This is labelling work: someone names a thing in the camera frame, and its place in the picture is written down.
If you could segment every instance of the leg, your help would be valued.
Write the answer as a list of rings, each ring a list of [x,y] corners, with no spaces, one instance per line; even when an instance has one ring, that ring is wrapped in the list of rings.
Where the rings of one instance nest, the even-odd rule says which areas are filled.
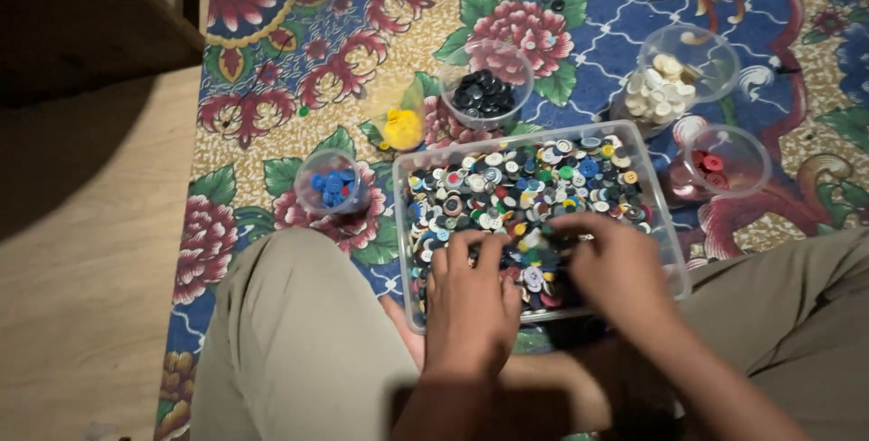
[[[692,273],[681,306],[711,347],[818,438],[869,437],[869,229]]]
[[[191,435],[385,438],[391,387],[417,375],[353,263],[317,232],[276,232],[218,287]]]

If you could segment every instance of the cup of blue buttons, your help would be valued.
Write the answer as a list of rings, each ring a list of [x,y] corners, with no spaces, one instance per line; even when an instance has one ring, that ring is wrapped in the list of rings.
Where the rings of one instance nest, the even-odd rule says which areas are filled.
[[[459,122],[477,130],[497,129],[516,119],[535,82],[521,50],[491,40],[456,50],[444,59],[437,77],[443,102]]]
[[[336,149],[324,149],[305,159],[296,173],[293,189],[299,205],[315,215],[354,214],[371,204],[356,161]]]
[[[393,166],[407,323],[425,333],[432,254],[453,232],[505,233],[501,279],[522,295],[523,324],[590,314],[566,271],[580,241],[547,220],[600,213],[659,240],[668,286],[691,292],[667,204],[636,125],[625,121],[406,154]],[[477,249],[470,249],[471,261]]]

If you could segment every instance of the hand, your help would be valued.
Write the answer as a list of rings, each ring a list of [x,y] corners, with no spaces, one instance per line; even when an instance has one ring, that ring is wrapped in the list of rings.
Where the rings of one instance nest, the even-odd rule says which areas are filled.
[[[494,378],[504,367],[521,313],[519,290],[509,280],[500,283],[498,273],[501,248],[508,242],[506,234],[466,230],[434,252],[423,374]],[[468,246],[474,243],[482,245],[471,268]]]
[[[652,317],[678,318],[658,244],[650,235],[592,213],[560,216],[547,224],[560,234],[594,235],[573,250],[570,276],[623,334],[653,324]]]

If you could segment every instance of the clear plastic box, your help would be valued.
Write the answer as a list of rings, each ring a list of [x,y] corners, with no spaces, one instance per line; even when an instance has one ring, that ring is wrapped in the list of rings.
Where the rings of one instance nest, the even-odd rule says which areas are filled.
[[[688,280],[688,272],[685,269],[685,260],[679,248],[679,240],[676,238],[676,230],[670,217],[664,194],[661,192],[657,176],[652,162],[649,160],[646,145],[640,136],[640,132],[632,122],[617,120],[603,124],[589,124],[564,129],[548,130],[533,134],[514,135],[489,141],[480,141],[472,144],[461,144],[445,147],[443,149],[427,150],[413,154],[405,154],[396,158],[392,167],[392,176],[396,194],[396,219],[398,223],[398,246],[399,261],[401,264],[401,282],[404,285],[404,311],[407,317],[407,325],[416,334],[424,334],[425,326],[414,321],[413,309],[417,305],[417,297],[409,291],[411,287],[410,270],[412,268],[413,250],[410,245],[409,229],[412,224],[407,220],[407,179],[417,169],[429,169],[437,166],[445,166],[452,161],[461,161],[467,155],[479,155],[495,150],[511,149],[527,144],[536,144],[557,139],[581,139],[583,137],[603,137],[605,135],[618,136],[628,156],[631,158],[631,169],[637,173],[641,198],[652,209],[653,235],[658,238],[659,256],[667,271],[668,287],[676,300],[682,300],[691,295],[691,285]],[[550,312],[535,312],[522,315],[522,324],[540,322],[570,316],[591,314],[588,307],[565,309]]]

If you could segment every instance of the wooden furniture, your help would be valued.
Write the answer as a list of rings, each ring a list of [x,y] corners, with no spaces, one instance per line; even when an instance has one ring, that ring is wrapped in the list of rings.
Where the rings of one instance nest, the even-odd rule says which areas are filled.
[[[0,105],[90,91],[201,63],[203,38],[164,0],[4,0]]]

